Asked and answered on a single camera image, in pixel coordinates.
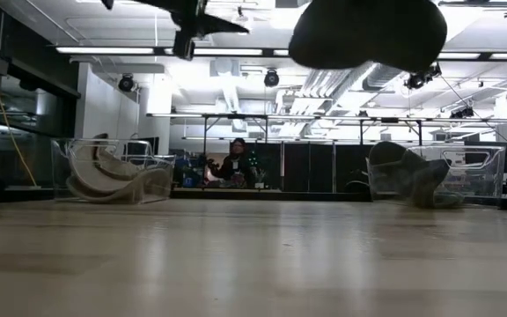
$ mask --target wooden floor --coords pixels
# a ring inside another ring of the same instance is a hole
[[[1,317],[507,317],[507,213],[0,205]]]

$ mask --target clear plastic box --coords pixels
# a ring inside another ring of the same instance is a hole
[[[154,156],[145,141],[54,139],[55,199],[150,203],[169,198],[174,156]]]
[[[502,197],[506,150],[500,146],[430,145],[399,160],[368,164],[373,199],[401,196],[422,208],[450,208],[467,196]]]

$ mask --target man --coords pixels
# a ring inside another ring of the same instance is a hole
[[[255,184],[254,168],[250,166],[246,141],[239,137],[232,141],[230,155],[224,158],[220,168],[210,159],[208,161],[210,173],[225,181],[232,181],[238,188],[253,188]]]

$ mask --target person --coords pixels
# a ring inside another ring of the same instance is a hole
[[[225,181],[232,181],[237,175],[243,175],[245,186],[253,188],[255,184],[254,170],[250,166],[247,156],[246,141],[239,137],[231,143],[230,155],[224,158],[220,168],[214,164],[213,160],[208,161],[210,173]]]

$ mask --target monitor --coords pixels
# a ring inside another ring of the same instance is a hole
[[[465,146],[503,146],[506,148],[506,159],[503,164],[503,172],[507,173],[507,142],[481,142],[481,141],[465,141]],[[467,164],[482,163],[486,155],[466,153],[465,162]]]

